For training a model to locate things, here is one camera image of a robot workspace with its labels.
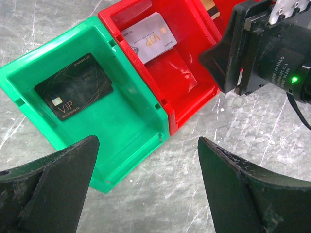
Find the table surface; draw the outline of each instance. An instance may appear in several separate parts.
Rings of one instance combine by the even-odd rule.
[[[117,0],[0,0],[0,67]],[[306,119],[309,106],[300,105]],[[0,90],[0,170],[54,148]],[[311,133],[280,89],[220,94],[109,194],[88,190],[78,233],[214,232],[197,153],[200,136],[272,171],[311,181]]]

